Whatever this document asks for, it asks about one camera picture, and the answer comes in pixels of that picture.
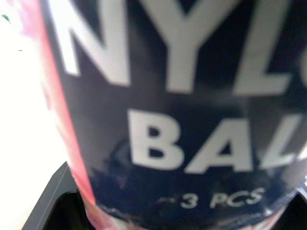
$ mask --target label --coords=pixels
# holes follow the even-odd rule
[[[307,2],[41,9],[85,167],[77,184],[89,179],[102,211],[207,229],[289,201],[307,174]]]

